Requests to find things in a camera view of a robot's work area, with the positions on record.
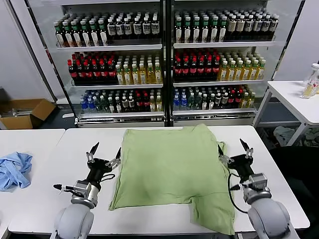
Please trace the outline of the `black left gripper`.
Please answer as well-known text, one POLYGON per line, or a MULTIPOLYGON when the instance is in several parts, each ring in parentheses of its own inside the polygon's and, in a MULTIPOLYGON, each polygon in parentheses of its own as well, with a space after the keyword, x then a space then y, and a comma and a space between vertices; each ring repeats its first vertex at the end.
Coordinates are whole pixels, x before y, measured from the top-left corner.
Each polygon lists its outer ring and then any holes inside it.
POLYGON ((86 152, 87 166, 90 170, 86 177, 86 181, 90 182, 91 184, 100 184, 103 176, 112 171, 111 167, 118 167, 121 164, 121 148, 119 148, 115 158, 111 161, 108 161, 94 158, 94 154, 98 146, 99 142, 97 142, 89 152, 86 152))

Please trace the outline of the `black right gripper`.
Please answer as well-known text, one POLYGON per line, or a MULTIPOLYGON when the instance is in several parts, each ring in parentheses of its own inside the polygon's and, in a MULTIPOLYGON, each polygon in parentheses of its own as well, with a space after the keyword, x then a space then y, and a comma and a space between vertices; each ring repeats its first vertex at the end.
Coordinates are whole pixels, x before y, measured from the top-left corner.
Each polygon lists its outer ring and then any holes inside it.
POLYGON ((239 177, 249 177, 250 175, 254 174, 254 171, 251 168, 253 163, 253 148, 250 148, 249 145, 242 139, 240 142, 246 151, 246 154, 241 154, 233 157, 229 157, 224 155, 223 150, 218 145, 218 153, 219 153, 219 160, 223 164, 228 164, 229 169, 234 169, 239 177))

